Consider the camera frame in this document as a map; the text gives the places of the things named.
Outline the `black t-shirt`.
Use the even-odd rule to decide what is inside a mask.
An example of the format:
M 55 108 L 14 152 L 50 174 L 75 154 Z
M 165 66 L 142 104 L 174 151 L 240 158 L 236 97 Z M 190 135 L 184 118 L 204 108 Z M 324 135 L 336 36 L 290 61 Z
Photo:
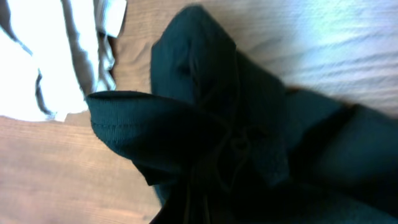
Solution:
M 86 102 L 96 136 L 155 188 L 154 223 L 397 222 L 397 121 L 285 87 L 203 7 L 153 45 L 150 80 Z

